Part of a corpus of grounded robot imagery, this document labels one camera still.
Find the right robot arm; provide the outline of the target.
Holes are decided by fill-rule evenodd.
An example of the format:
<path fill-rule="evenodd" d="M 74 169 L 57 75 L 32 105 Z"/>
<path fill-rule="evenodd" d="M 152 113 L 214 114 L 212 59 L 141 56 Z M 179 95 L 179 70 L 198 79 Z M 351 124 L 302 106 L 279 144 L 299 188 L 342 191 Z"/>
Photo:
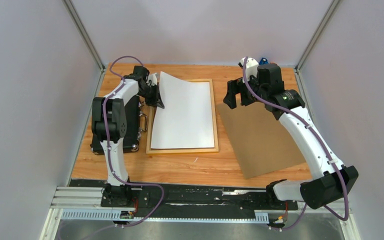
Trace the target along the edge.
<path fill-rule="evenodd" d="M 242 76 L 227 82 L 223 102 L 235 109 L 240 105 L 260 102 L 287 130 L 302 153 L 311 179 L 278 180 L 268 185 L 266 204 L 278 209 L 285 201 L 299 201 L 316 210 L 343 199 L 348 208 L 348 194 L 359 177 L 355 166 L 347 166 L 333 153 L 313 124 L 306 104 L 294 89 L 286 89 L 281 67 L 276 63 L 259 64 L 253 58 L 242 58 L 238 66 Z"/>

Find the brown backing board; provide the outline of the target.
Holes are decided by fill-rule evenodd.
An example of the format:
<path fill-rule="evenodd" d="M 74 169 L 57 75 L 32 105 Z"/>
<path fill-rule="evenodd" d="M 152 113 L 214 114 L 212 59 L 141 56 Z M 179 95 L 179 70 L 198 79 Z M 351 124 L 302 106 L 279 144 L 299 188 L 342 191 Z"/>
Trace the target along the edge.
<path fill-rule="evenodd" d="M 245 179 L 304 164 L 288 131 L 262 103 L 230 109 L 216 106 Z"/>

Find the wooden picture frame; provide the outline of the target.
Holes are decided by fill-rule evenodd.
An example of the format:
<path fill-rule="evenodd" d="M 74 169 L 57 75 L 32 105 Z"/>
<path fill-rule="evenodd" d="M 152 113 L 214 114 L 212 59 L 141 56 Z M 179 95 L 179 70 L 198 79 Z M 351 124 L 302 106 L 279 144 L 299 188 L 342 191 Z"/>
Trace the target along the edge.
<path fill-rule="evenodd" d="M 187 81 L 192 82 L 192 83 L 208 83 L 209 84 L 214 147 L 210 147 L 210 148 L 171 148 L 171 149 L 151 148 L 153 123 L 154 123 L 155 114 L 156 114 L 157 109 L 155 107 L 150 106 L 149 107 L 149 113 L 148 113 L 148 122 L 146 123 L 147 137 L 146 137 L 145 153 L 147 155 L 207 154 L 207 153 L 209 154 L 209 153 L 218 153 L 220 151 L 219 138 L 218 138 L 218 127 L 217 127 L 217 116 L 216 116 L 216 101 L 215 101 L 213 80 L 211 78 L 201 78 L 201 79 L 188 79 Z"/>

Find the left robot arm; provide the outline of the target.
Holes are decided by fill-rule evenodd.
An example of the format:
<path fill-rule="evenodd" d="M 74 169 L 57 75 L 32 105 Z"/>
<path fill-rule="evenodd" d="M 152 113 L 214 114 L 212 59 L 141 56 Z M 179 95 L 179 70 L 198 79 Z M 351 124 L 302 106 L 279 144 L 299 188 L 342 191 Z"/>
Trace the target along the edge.
<path fill-rule="evenodd" d="M 136 65 L 133 72 L 121 77 L 120 84 L 104 97 L 92 102 L 91 130 L 103 148 L 107 165 L 107 183 L 103 189 L 103 206 L 129 206 L 133 201 L 123 142 L 128 129 L 126 104 L 133 97 L 143 97 L 151 107 L 165 108 L 157 77 L 143 65 Z"/>

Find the photo print board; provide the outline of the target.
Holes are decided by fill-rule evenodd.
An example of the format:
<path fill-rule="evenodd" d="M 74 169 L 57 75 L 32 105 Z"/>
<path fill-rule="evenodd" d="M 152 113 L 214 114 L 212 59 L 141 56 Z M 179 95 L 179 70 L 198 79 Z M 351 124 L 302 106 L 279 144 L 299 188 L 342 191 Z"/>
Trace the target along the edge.
<path fill-rule="evenodd" d="M 156 109 L 150 147 L 156 150 L 214 148 L 210 82 L 186 81 L 162 71 L 159 90 L 164 108 Z"/>

